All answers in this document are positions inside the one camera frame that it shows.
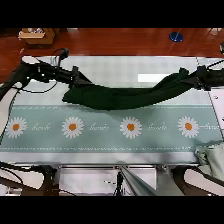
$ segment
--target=dark green cloth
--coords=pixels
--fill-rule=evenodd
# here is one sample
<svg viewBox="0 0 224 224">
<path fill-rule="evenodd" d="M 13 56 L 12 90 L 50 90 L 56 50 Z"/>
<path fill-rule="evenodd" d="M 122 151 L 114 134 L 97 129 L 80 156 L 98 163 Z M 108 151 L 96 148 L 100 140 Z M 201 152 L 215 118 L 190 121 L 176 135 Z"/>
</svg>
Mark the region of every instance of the dark green cloth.
<svg viewBox="0 0 224 224">
<path fill-rule="evenodd" d="M 109 88 L 94 84 L 80 85 L 66 92 L 63 102 L 80 104 L 96 110 L 134 109 L 179 96 L 192 88 L 192 85 L 181 81 L 194 76 L 194 73 L 189 75 L 188 70 L 180 68 L 179 73 L 165 77 L 153 88 Z"/>
</svg>

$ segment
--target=wooden floor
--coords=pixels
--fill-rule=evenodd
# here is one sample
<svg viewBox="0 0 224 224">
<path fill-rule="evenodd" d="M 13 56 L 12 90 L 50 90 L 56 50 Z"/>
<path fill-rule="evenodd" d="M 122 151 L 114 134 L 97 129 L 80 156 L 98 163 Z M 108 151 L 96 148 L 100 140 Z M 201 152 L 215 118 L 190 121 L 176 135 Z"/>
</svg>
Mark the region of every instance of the wooden floor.
<svg viewBox="0 0 224 224">
<path fill-rule="evenodd" d="M 157 55 L 223 57 L 222 28 L 182 28 L 181 43 L 169 34 L 176 28 L 79 28 L 61 29 L 51 46 L 29 46 L 16 34 L 0 35 L 0 82 L 19 64 L 23 55 L 49 56 L 57 48 L 69 48 L 70 55 Z"/>
</svg>

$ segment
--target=daisy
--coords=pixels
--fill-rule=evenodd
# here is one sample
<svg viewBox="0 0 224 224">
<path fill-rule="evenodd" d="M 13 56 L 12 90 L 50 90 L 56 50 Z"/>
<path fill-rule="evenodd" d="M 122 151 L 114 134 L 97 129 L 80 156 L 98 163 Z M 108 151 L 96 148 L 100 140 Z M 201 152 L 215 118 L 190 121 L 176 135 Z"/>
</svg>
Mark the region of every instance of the daisy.
<svg viewBox="0 0 224 224">
<path fill-rule="evenodd" d="M 78 117 L 69 117 L 63 122 L 62 131 L 64 132 L 64 135 L 66 135 L 66 138 L 70 137 L 71 139 L 81 135 L 83 127 L 84 125 L 81 119 Z"/>
<path fill-rule="evenodd" d="M 136 136 L 139 136 L 141 134 L 141 123 L 138 119 L 134 117 L 126 117 L 121 122 L 121 129 L 120 131 L 123 132 L 123 135 L 126 136 L 126 138 L 135 138 Z"/>
<path fill-rule="evenodd" d="M 8 122 L 5 131 L 8 138 L 17 138 L 17 136 L 22 135 L 23 131 L 26 129 L 27 125 L 25 119 L 14 117 L 14 119 L 11 119 L 11 121 Z"/>
<path fill-rule="evenodd" d="M 178 130 L 182 132 L 182 135 L 189 138 L 194 138 L 199 133 L 199 127 L 194 118 L 182 117 L 178 121 Z"/>
</svg>

